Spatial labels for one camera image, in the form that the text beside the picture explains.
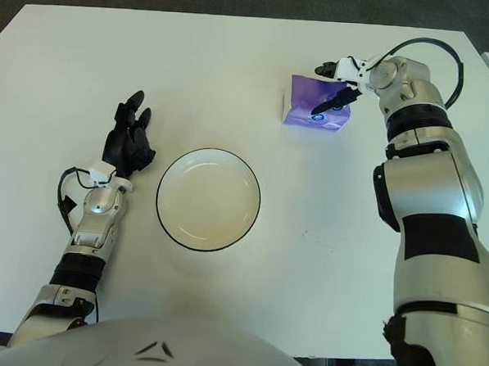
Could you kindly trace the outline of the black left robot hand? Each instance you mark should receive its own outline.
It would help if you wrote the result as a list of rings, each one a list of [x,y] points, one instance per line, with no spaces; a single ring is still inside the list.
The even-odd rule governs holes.
[[[137,91],[117,106],[115,127],[108,133],[103,148],[102,160],[114,166],[120,178],[129,179],[133,172],[151,164],[156,155],[146,135],[152,110],[148,107],[136,117],[144,97],[143,91]]]

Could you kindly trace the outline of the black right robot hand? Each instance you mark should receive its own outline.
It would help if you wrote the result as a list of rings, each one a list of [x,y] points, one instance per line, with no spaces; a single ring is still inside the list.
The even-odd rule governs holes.
[[[339,89],[333,98],[320,103],[312,111],[311,115],[317,115],[332,108],[342,109],[344,106],[354,102],[362,93],[358,83],[357,74],[359,67],[353,63],[346,63],[342,60],[336,62],[325,62],[315,69],[315,73],[328,79],[346,84]]]

